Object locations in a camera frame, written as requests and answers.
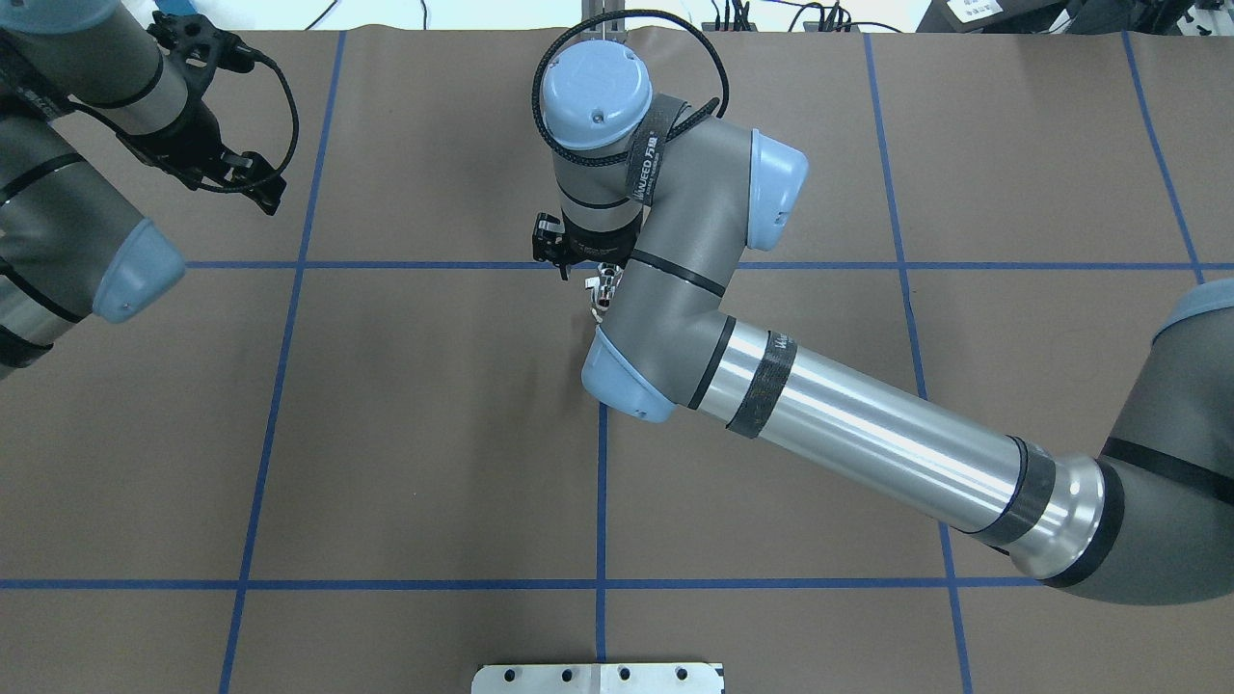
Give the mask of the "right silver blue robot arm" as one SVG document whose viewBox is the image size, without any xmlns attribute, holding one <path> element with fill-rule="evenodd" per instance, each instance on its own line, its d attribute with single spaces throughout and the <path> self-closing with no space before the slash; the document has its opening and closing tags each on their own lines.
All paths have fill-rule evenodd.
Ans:
<svg viewBox="0 0 1234 694">
<path fill-rule="evenodd" d="M 1093 601 L 1232 593 L 1232 282 L 1124 37 L 860 37 L 854 75 L 707 116 L 636 48 L 552 49 L 537 119 L 601 263 L 582 382 L 708 414 Z"/>
</svg>

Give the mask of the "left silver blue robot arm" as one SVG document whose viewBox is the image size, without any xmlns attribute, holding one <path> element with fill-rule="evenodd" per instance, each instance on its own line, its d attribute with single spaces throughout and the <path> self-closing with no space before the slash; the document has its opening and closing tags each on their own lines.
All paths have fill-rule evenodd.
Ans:
<svg viewBox="0 0 1234 694">
<path fill-rule="evenodd" d="M 31 367 L 89 316 L 127 321 L 185 277 L 180 249 L 59 135 L 84 114 L 142 164 L 190 190 L 281 206 L 300 119 L 278 63 L 204 14 L 120 1 L 5 1 L 2 25 L 1 361 Z M 290 115 L 278 164 L 225 144 L 204 94 L 217 70 L 269 67 Z"/>
</svg>

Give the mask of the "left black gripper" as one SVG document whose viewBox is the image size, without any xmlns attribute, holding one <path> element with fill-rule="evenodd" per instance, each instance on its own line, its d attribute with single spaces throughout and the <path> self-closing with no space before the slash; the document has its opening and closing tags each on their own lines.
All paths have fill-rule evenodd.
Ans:
<svg viewBox="0 0 1234 694">
<path fill-rule="evenodd" d="M 184 114 L 154 133 L 118 135 L 135 157 L 160 170 L 180 172 L 190 184 L 211 191 L 241 191 L 267 216 L 283 203 L 288 183 L 255 152 L 234 153 L 222 144 L 216 116 L 202 101 L 191 100 Z"/>
</svg>

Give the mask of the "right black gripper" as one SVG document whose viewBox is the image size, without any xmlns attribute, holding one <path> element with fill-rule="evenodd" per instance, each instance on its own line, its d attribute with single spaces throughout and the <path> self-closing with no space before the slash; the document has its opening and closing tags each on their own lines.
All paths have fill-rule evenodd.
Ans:
<svg viewBox="0 0 1234 694">
<path fill-rule="evenodd" d="M 629 224 L 613 231 L 594 231 L 573 220 L 561 220 L 565 249 L 558 259 L 560 273 L 568 273 L 573 265 L 582 262 L 598 262 L 624 267 L 636 249 L 636 241 L 642 232 L 643 215 L 636 214 Z"/>
</svg>

